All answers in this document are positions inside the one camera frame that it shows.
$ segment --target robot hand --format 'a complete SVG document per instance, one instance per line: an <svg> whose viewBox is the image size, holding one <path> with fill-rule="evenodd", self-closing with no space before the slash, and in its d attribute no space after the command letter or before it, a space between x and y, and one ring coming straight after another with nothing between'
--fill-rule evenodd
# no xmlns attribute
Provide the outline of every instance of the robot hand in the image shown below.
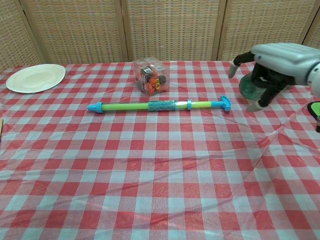
<svg viewBox="0 0 320 240"><path fill-rule="evenodd" d="M248 111L264 109L288 85L309 85L320 97L320 49L295 43L258 44L232 61L228 77L232 78L242 63L254 61L253 71L239 84L245 98L256 100Z"/></svg>

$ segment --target water gun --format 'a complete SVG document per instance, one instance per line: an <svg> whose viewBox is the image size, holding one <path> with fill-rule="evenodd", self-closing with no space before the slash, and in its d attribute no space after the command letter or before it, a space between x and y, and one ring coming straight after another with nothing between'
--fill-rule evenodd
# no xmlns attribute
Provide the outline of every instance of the water gun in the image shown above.
<svg viewBox="0 0 320 240"><path fill-rule="evenodd" d="M89 111L102 114L108 111L137 111L148 110L152 111L176 111L176 110L191 110L200 108L222 108L228 112L231 109L231 102L226 96L221 96L220 101L149 101L144 103L110 103L104 104L98 102L87 107Z"/></svg>

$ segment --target wicker screen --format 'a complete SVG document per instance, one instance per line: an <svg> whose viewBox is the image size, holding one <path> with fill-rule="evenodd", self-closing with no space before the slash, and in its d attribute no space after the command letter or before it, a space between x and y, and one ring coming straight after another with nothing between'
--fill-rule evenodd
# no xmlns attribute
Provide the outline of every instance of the wicker screen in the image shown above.
<svg viewBox="0 0 320 240"><path fill-rule="evenodd" d="M219 0L124 0L129 59L210 60Z"/></svg>
<svg viewBox="0 0 320 240"><path fill-rule="evenodd" d="M256 44L301 44L305 27L311 24L310 15L319 5L317 1L232 0L225 11L229 17L225 19L226 32L221 35L218 59L232 60Z"/></svg>
<svg viewBox="0 0 320 240"><path fill-rule="evenodd" d="M41 62L18 11L13 0L0 0L0 72Z"/></svg>
<svg viewBox="0 0 320 240"><path fill-rule="evenodd" d="M310 47L320 49L320 9L314 18L304 43Z"/></svg>
<svg viewBox="0 0 320 240"><path fill-rule="evenodd" d="M22 2L51 63L123 61L120 41L125 40L120 38L115 5L117 0Z"/></svg>
<svg viewBox="0 0 320 240"><path fill-rule="evenodd" d="M320 24L315 29L315 32L308 44L310 47L320 49Z"/></svg>

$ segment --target paper plate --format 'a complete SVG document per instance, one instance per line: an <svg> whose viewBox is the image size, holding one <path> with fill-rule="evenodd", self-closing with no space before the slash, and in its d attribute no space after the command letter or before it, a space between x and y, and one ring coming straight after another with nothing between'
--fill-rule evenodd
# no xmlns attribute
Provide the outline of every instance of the paper plate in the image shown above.
<svg viewBox="0 0 320 240"><path fill-rule="evenodd" d="M57 64L40 64L15 72L6 81L8 89L23 94L48 90L59 84L65 77L66 69Z"/></svg>

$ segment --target blue nozzle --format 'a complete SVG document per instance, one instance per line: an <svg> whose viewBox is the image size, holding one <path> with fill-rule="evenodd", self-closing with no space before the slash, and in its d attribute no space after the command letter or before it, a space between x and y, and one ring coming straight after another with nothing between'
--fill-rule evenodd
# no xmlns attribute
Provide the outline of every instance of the blue nozzle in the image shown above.
<svg viewBox="0 0 320 240"><path fill-rule="evenodd" d="M211 102L211 108L223 108L226 112L230 111L231 109L231 102L229 98L226 96L221 96L221 101L212 101Z"/></svg>
<svg viewBox="0 0 320 240"><path fill-rule="evenodd" d="M99 113L99 114L102 114L103 111L102 111L102 102L97 102L95 104L91 104L88 106L88 110L89 111L92 111L92 112L96 112L96 113Z"/></svg>

